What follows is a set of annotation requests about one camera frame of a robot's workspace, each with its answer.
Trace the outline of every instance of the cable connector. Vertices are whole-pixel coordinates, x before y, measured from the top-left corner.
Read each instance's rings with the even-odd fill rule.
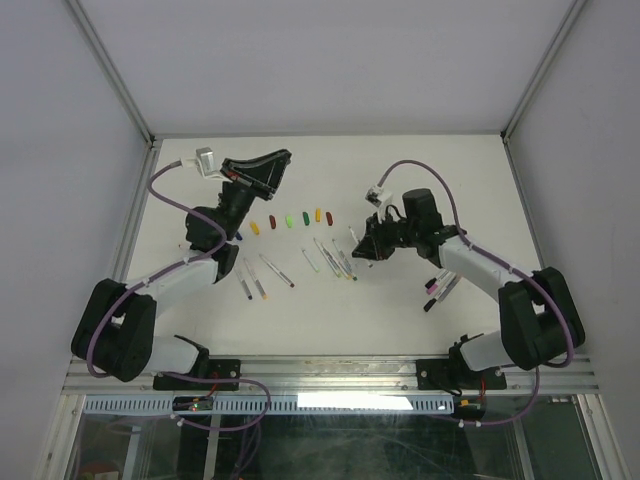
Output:
[[[378,209],[378,222],[382,223],[386,215],[387,206],[393,202],[393,193],[378,185],[371,187],[365,195],[365,200]]]
[[[198,148],[196,158],[180,159],[180,163],[185,168],[196,167],[200,175],[206,179],[229,180],[218,170],[213,150],[210,148]]]

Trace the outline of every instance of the pen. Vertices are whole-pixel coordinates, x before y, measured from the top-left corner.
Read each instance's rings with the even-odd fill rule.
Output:
[[[251,275],[251,280],[253,280],[253,283],[255,283],[256,287],[258,288],[258,292],[260,293],[260,295],[262,295],[262,298],[266,300],[267,293],[264,291],[264,288],[262,288],[262,284],[260,283],[260,280],[258,280],[256,272],[254,272],[253,268],[251,268],[251,264],[249,263],[249,260],[247,260],[247,257],[244,257],[242,260],[244,261],[244,266],[247,267],[247,271],[249,272],[249,275]]]
[[[331,270],[333,270],[333,273],[335,273],[336,277],[341,277],[342,273],[340,273],[340,268],[338,268],[335,262],[330,257],[327,256],[321,244],[318,242],[318,239],[314,237],[313,242],[316,244],[316,247],[318,247],[318,250],[320,250],[320,253],[324,257],[324,259],[327,261],[327,263],[331,267]]]
[[[275,272],[276,275],[278,275],[282,281],[284,283],[286,283],[287,285],[289,285],[291,288],[295,287],[295,284],[289,279],[289,277],[287,277],[284,273],[282,273],[282,271],[280,271],[280,269],[278,267],[276,267],[273,263],[271,263],[269,261],[269,259],[267,257],[265,257],[264,255],[262,255],[261,253],[258,254],[258,256],[262,259],[262,261],[264,263],[267,264],[267,266],[273,270]]]
[[[338,252],[338,255],[340,256],[340,258],[342,259],[342,265],[345,267],[347,273],[349,275],[351,275],[353,277],[354,280],[358,280],[358,277],[356,277],[355,272],[353,271],[353,267],[351,266],[351,264],[349,263],[349,259],[347,258],[347,256],[344,254],[344,252],[342,250],[340,250],[340,247],[338,247],[338,243],[336,242],[335,238],[331,239],[331,242],[333,243],[333,247],[336,249],[336,251]]]
[[[247,298],[249,300],[252,300],[253,296],[251,295],[251,290],[249,290],[249,285],[247,285],[247,282],[245,281],[244,277],[242,276],[242,273],[240,273],[240,269],[239,268],[234,268],[233,271],[236,272],[236,276],[238,277],[238,281],[240,282],[240,285],[242,285],[242,288],[244,289],[244,293],[247,294]]]
[[[322,247],[322,250],[324,251],[324,253],[327,256],[327,258],[329,258],[329,260],[338,269],[338,271],[342,272],[344,274],[345,278],[351,280],[351,275],[349,274],[349,272],[347,272],[347,269],[344,267],[344,265],[342,265],[340,263],[340,261],[336,257],[333,256],[333,253],[331,253],[329,250],[327,250],[327,247],[325,247],[322,242],[320,242],[320,246]]]
[[[309,262],[309,265],[311,265],[313,267],[313,269],[316,272],[319,272],[320,269],[318,268],[318,266],[315,264],[315,262],[311,259],[311,256],[309,255],[309,252],[307,252],[304,248],[302,249],[302,254],[304,255],[304,258],[307,259],[307,262]]]

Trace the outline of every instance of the marker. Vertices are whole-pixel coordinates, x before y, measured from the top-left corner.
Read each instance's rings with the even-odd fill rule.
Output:
[[[438,284],[442,282],[442,280],[444,279],[444,277],[447,276],[448,273],[449,273],[449,270],[447,270],[446,268],[443,268],[437,273],[435,277],[433,277],[431,280],[429,280],[425,284],[427,293],[429,295],[431,295],[433,292],[435,292],[438,289]]]
[[[453,280],[451,280],[449,282],[449,285],[447,285],[442,292],[440,292],[440,294],[438,295],[438,298],[436,299],[438,302],[443,302],[445,298],[447,298],[447,295],[449,295],[451,293],[451,291],[455,288],[455,286],[460,282],[460,280],[462,280],[462,277],[460,275],[456,275]]]
[[[249,272],[249,275],[251,275],[251,280],[253,280],[253,283],[256,284],[256,288],[258,289],[258,292],[260,293],[260,295],[262,295],[262,298],[266,300],[267,293],[264,291],[264,288],[262,288],[262,284],[260,283],[260,280],[258,280],[256,272],[254,272],[253,268],[251,268],[251,264],[249,263],[249,260],[247,260],[247,257],[244,257],[242,260],[244,261],[244,266],[247,267],[247,271]]]
[[[353,228],[351,228],[351,225],[349,225],[349,231],[351,232],[351,237],[353,237],[353,241],[356,242],[356,246],[358,246],[358,244],[360,243],[360,240],[358,239],[356,232],[354,232]],[[367,262],[367,265],[369,266],[369,268],[373,267],[373,263],[371,263],[366,258],[365,258],[365,262]]]
[[[336,257],[333,256],[333,253],[331,253],[329,250],[327,250],[327,247],[325,247],[322,242],[320,242],[320,246],[322,247],[322,250],[324,251],[325,255],[327,255],[329,260],[338,269],[338,271],[342,272],[344,274],[345,278],[347,278],[348,280],[351,280],[352,276],[351,276],[351,274],[349,274],[349,272],[347,272],[347,269],[344,267],[344,265],[342,265],[340,263],[340,261]]]
[[[239,268],[234,268],[233,271],[236,272],[236,276],[238,277],[238,281],[240,282],[240,285],[242,285],[242,288],[244,289],[244,293],[247,294],[247,298],[249,300],[253,300],[253,296],[251,295],[251,290],[249,290],[249,285],[247,285],[247,282],[245,281],[244,277],[242,276],[242,273],[240,273],[240,269]]]
[[[338,247],[338,244],[336,243],[336,239],[332,238],[331,242],[333,243],[334,248],[336,249],[336,252],[338,252],[338,255],[340,256],[340,258],[342,259],[342,264],[344,265],[344,267],[347,270],[347,273],[349,275],[351,275],[353,277],[354,281],[358,280],[358,277],[356,277],[355,272],[353,271],[353,267],[351,267],[351,264],[349,263],[349,259],[347,258],[347,256],[344,254],[344,252],[342,250],[340,250],[340,247]]]
[[[282,281],[284,283],[286,283],[287,285],[289,285],[291,288],[295,287],[295,284],[289,279],[289,277],[287,277],[284,273],[282,273],[278,267],[276,267],[273,263],[271,263],[269,261],[269,259],[267,257],[265,257],[264,255],[262,255],[261,253],[258,254],[258,256],[262,259],[262,261],[264,263],[267,264],[267,266],[273,270],[275,272],[276,275],[278,275]]]
[[[429,300],[427,302],[427,304],[424,306],[424,311],[428,312],[429,310],[431,310],[431,308],[433,308],[433,306],[436,303],[441,303],[447,295],[449,295],[449,293],[451,292],[451,284],[455,283],[457,284],[460,280],[459,275],[456,275],[453,272],[449,272],[447,275],[449,275],[444,282],[442,282],[442,288],[440,289],[440,291],[438,293],[436,293],[435,297],[433,297],[431,300]]]
[[[307,262],[309,262],[309,265],[311,265],[313,267],[313,269],[316,272],[319,272],[320,269],[318,268],[318,266],[315,264],[315,262],[311,259],[311,256],[309,255],[309,252],[307,252],[304,248],[302,249],[302,254],[304,255],[304,258],[307,259]]]
[[[333,260],[331,260],[326,253],[324,253],[323,248],[320,246],[320,243],[318,243],[318,240],[316,238],[313,239],[314,243],[316,244],[316,247],[318,247],[318,250],[320,250],[320,253],[322,254],[322,256],[324,257],[324,259],[327,261],[327,263],[329,264],[329,266],[331,267],[331,270],[333,270],[333,273],[336,274],[336,277],[341,277],[342,273],[340,273],[340,268],[338,268],[338,266],[333,262]]]
[[[438,297],[442,293],[442,291],[447,288],[447,286],[456,278],[456,274],[454,272],[447,273],[438,281],[438,283],[434,284],[430,290],[431,292],[435,292],[435,297]]]

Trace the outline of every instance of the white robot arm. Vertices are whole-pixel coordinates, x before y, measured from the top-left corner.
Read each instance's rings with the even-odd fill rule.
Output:
[[[279,150],[247,161],[226,159],[217,170],[209,149],[195,160],[174,162],[152,177],[177,166],[196,166],[204,178],[222,178],[215,208],[190,209],[149,190],[161,200],[188,212],[189,254],[143,278],[125,283],[105,279],[93,290],[71,343],[74,355],[87,360],[96,376],[112,375],[123,382],[142,372],[190,373],[201,377],[208,350],[183,337],[154,337],[155,319],[180,299],[226,277],[238,246],[226,242],[237,233],[254,199],[271,200],[291,153]],[[98,367],[105,374],[94,373]]]
[[[366,220],[354,257],[386,260],[396,248],[415,248],[419,256],[463,276],[499,304],[500,330],[461,338],[449,349],[449,375],[473,377],[508,364],[530,370],[566,353],[568,341],[573,347],[584,343],[582,323],[558,270],[516,268],[476,244],[459,225],[444,225],[428,189],[406,192],[406,217],[397,220],[388,213],[392,196],[380,185],[365,198],[378,211]],[[544,311],[536,310],[540,305]]]

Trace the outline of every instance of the purple cable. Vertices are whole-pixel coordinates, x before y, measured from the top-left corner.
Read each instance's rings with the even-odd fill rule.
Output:
[[[224,384],[224,383],[246,383],[249,385],[255,385],[256,387],[260,388],[266,395],[267,403],[265,404],[262,411],[258,414],[258,416],[253,420],[251,420],[250,422],[245,423],[244,425],[240,425],[238,427],[207,427],[205,425],[200,425],[198,423],[192,422],[191,420],[187,420],[186,418],[180,417],[179,415],[177,415],[177,417],[182,422],[184,422],[185,425],[199,428],[200,430],[206,430],[208,432],[239,432],[242,430],[246,430],[247,428],[253,427],[254,425],[257,425],[258,423],[260,423],[260,420],[264,418],[264,416],[269,411],[269,408],[271,407],[271,392],[269,392],[269,389],[267,388],[266,385],[256,380],[249,380],[248,378],[196,378],[196,377],[190,377],[188,375],[183,375],[181,373],[175,373],[175,372],[163,372],[162,374],[168,377],[177,378],[178,380],[186,380],[188,382],[204,383],[208,385]]]
[[[231,472],[231,480],[234,480],[234,479],[237,480],[240,477],[240,474],[244,470],[246,470],[246,468],[249,465],[251,465],[251,462],[253,461],[254,457],[258,453],[258,450],[260,450],[260,442],[262,441],[262,429],[260,427],[260,424],[258,423],[256,425],[248,441],[246,438],[247,437],[246,433],[247,433],[247,430],[245,430],[242,434],[240,455],[238,455],[238,459],[236,460],[236,463],[235,463],[235,468]],[[249,448],[252,443],[254,444],[253,451],[251,452],[251,455],[249,455],[249,458],[245,461],[244,458],[249,453]]]
[[[518,413],[516,413],[512,417],[505,418],[504,420],[491,420],[488,422],[480,422],[480,425],[483,427],[500,427],[500,426],[507,425],[511,422],[515,422],[516,420],[519,420],[525,415],[527,415],[535,405],[536,400],[538,398],[538,393],[540,392],[540,369],[538,367],[536,367],[535,369],[535,374],[536,376],[533,384],[533,390],[531,391],[531,396],[529,397],[529,401],[527,402],[527,404],[524,406],[522,410],[520,410]],[[456,418],[443,417],[441,415],[430,415],[430,417],[437,418],[438,420],[446,420],[449,422],[460,423],[460,420]],[[471,425],[474,427],[477,425],[476,422],[471,420],[462,420],[462,423],[464,425]]]
[[[187,212],[188,214],[193,215],[194,217],[198,218],[199,220],[202,220],[203,222],[207,223],[208,225],[211,225],[220,234],[221,239],[220,239],[220,243],[218,243],[218,245],[216,245],[211,250],[209,250],[209,251],[207,251],[205,253],[202,253],[200,255],[197,255],[197,256],[192,257],[192,258],[189,259],[189,262],[195,262],[195,261],[198,261],[198,260],[203,260],[205,258],[211,257],[211,255],[213,255],[220,248],[222,248],[222,246],[227,241],[227,234],[226,234],[226,232],[224,231],[224,229],[220,225],[218,225],[216,222],[214,222],[210,218],[204,216],[200,212],[196,212],[195,210],[193,210],[193,209],[191,209],[189,207],[186,207],[185,205],[182,205],[181,203],[178,203],[178,202],[176,202],[174,200],[171,200],[170,198],[167,198],[164,195],[158,193],[156,190],[154,190],[153,183],[161,175],[165,174],[169,170],[172,170],[174,168],[178,168],[181,165],[182,165],[182,163],[180,161],[175,161],[173,163],[170,163],[166,167],[163,167],[160,170],[158,170],[149,179],[149,184],[147,185],[147,189],[149,190],[149,193],[151,193],[151,195],[156,197],[158,200],[161,200],[164,203],[167,203],[167,204],[171,205],[172,207],[176,207],[176,208],[182,210],[183,212]],[[147,284],[158,280],[160,277],[163,277],[164,275],[172,272],[173,270],[177,269],[178,267],[181,267],[184,264],[185,264],[184,261],[180,260],[178,262],[172,263],[171,265],[167,265],[162,270],[160,270],[160,271],[154,273],[153,275],[149,276]],[[109,376],[108,373],[100,373],[100,372],[96,371],[95,367],[93,366],[93,352],[94,352],[94,350],[96,348],[96,344],[98,343],[98,338],[102,334],[102,331],[104,330],[104,327],[106,327],[106,325],[111,321],[111,317],[113,317],[113,314],[116,312],[118,307],[120,307],[120,305],[122,305],[125,302],[125,300],[127,300],[127,298],[129,298],[131,295],[133,295],[137,290],[140,290],[144,285],[145,285],[145,282],[138,282],[135,285],[133,285],[132,287],[128,288],[114,302],[114,304],[111,306],[111,308],[109,310],[107,310],[107,313],[104,315],[104,317],[102,317],[102,320],[100,320],[100,323],[98,324],[98,327],[96,328],[95,332],[93,332],[93,335],[91,336],[91,340],[89,341],[89,347],[87,348],[87,369],[89,370],[89,373],[91,375],[93,375],[94,377],[96,377],[96,378],[105,378],[105,377]]]
[[[517,268],[513,268],[511,265],[509,265],[508,262],[498,257],[497,255],[494,255],[493,253],[488,252],[484,248],[478,247],[477,245],[474,245],[473,243],[471,243],[471,240],[467,238],[464,230],[460,226],[460,219],[458,218],[458,207],[456,206],[456,202],[453,199],[453,194],[451,193],[451,189],[449,188],[449,185],[447,185],[447,182],[445,182],[444,178],[442,178],[442,176],[440,176],[438,172],[436,172],[433,168],[431,168],[426,163],[418,162],[417,160],[400,160],[394,163],[393,165],[391,165],[387,169],[387,171],[384,172],[384,175],[382,175],[382,178],[380,178],[380,181],[378,182],[378,186],[381,187],[384,184],[389,174],[396,167],[400,165],[406,165],[406,164],[417,165],[419,167],[426,169],[429,173],[431,173],[434,177],[436,177],[438,181],[442,184],[445,192],[447,193],[447,196],[449,197],[449,202],[451,203],[451,210],[453,211],[453,221],[456,225],[456,229],[458,230],[458,235],[460,236],[460,239],[467,247],[469,247],[471,250],[478,252],[480,255],[488,258],[489,260],[498,264],[502,268],[506,268],[510,272],[513,272],[517,277],[520,277],[522,280],[524,280],[529,285],[531,285],[542,296],[542,298],[544,299],[544,302],[549,306],[549,308],[551,308],[551,311],[558,319],[558,323],[560,324],[560,328],[562,329],[562,333],[564,334],[564,338],[567,344],[567,357],[560,363],[546,363],[546,365],[548,367],[553,367],[553,368],[564,368],[568,366],[573,360],[573,355],[574,355],[573,338],[571,337],[571,332],[569,331],[569,326],[567,325],[567,321],[565,320],[564,315],[562,315],[562,312],[558,308],[558,305],[556,305],[556,302],[553,301],[551,296],[549,296],[549,294],[544,290],[544,288],[540,286],[538,282],[530,278],[526,273],[524,273],[523,271]]]

